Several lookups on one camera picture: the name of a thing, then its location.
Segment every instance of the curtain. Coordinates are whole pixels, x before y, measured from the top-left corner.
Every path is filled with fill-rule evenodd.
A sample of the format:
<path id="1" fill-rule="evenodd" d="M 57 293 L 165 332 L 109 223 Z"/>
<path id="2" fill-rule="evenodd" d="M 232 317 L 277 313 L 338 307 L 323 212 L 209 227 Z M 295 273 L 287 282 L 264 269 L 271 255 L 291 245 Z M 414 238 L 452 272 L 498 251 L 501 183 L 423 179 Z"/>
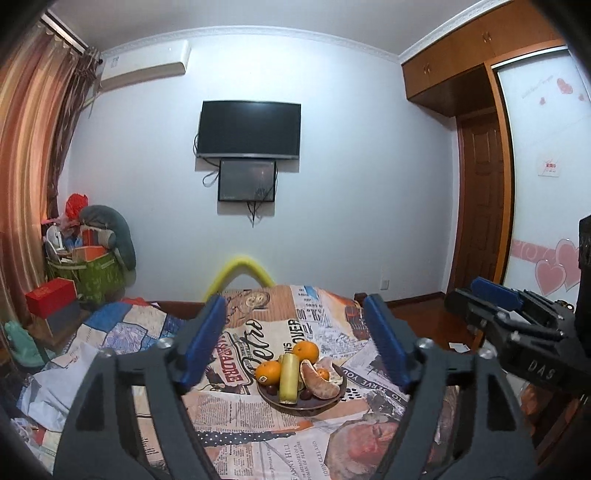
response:
<path id="1" fill-rule="evenodd" d="M 41 221 L 60 108 L 79 55 L 41 24 L 0 70 L 0 319 L 26 323 L 44 281 Z"/>
<path id="2" fill-rule="evenodd" d="M 57 129 L 50 157 L 47 183 L 47 215 L 49 218 L 57 218 L 59 216 L 57 209 L 57 183 L 64 169 L 64 162 L 66 161 L 66 155 L 70 148 L 72 135 L 74 135 L 74 129 L 78 122 L 82 105 L 90 87 L 96 80 L 96 68 L 98 64 L 98 50 L 94 48 L 88 49 L 78 60 L 66 90 L 60 116 L 57 121 Z"/>

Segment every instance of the wooden floor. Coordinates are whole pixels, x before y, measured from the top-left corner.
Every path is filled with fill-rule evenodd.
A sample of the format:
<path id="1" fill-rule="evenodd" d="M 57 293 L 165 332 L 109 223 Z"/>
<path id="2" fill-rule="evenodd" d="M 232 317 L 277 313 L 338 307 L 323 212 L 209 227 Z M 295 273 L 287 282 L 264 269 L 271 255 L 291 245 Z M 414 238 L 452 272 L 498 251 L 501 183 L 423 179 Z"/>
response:
<path id="1" fill-rule="evenodd" d="M 466 322 L 449 313 L 443 299 L 400 305 L 391 311 L 396 318 L 408 322 L 417 336 L 432 338 L 441 348 L 449 350 L 449 342 L 472 346 L 474 336 L 466 329 Z"/>

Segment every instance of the blue gripper pad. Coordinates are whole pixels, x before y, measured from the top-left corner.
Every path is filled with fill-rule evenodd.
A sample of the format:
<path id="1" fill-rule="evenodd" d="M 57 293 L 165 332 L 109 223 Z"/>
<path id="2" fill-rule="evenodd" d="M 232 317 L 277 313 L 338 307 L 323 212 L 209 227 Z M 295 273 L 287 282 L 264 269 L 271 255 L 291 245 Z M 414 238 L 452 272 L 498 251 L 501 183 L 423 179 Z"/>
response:
<path id="1" fill-rule="evenodd" d="M 226 300 L 212 296 L 194 320 L 179 331 L 177 351 L 181 356 L 183 373 L 177 384 L 189 391 L 201 380 L 208 365 L 209 356 L 226 324 Z"/>
<path id="2" fill-rule="evenodd" d="M 379 295 L 365 299 L 363 316 L 390 380 L 408 393 L 419 380 L 420 366 L 414 357 L 417 336 L 408 323 L 392 315 Z"/>
<path id="3" fill-rule="evenodd" d="M 512 312 L 520 311 L 523 307 L 523 300 L 516 291 L 498 285 L 482 277 L 475 278 L 470 284 L 472 293 L 485 301 L 502 309 Z"/>

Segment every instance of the ceiling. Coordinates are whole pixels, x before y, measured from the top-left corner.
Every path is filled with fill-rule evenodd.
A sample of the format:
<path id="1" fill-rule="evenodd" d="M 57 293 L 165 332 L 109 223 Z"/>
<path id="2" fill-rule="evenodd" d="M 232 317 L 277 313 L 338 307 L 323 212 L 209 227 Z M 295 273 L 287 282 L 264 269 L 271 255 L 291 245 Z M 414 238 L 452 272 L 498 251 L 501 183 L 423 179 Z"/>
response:
<path id="1" fill-rule="evenodd" d="M 476 0 L 59 0 L 52 12 L 100 50 L 185 28 L 310 30 L 400 54 Z"/>

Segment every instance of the peeled tangerine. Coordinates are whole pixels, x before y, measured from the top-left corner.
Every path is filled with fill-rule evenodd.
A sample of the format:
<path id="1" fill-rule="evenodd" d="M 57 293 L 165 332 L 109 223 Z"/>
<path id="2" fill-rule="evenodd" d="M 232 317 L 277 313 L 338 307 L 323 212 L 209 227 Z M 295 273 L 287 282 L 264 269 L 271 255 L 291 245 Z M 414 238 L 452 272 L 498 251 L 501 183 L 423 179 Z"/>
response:
<path id="1" fill-rule="evenodd" d="M 306 388 L 315 397 L 321 400 L 329 400 L 339 394 L 340 387 L 322 378 L 309 360 L 303 360 L 300 364 L 300 374 L 306 384 Z"/>
<path id="2" fill-rule="evenodd" d="M 322 357 L 314 364 L 315 369 L 323 368 L 329 373 L 328 381 L 335 385 L 341 385 L 343 383 L 343 377 L 341 377 L 332 366 L 332 358 L 329 356 Z"/>

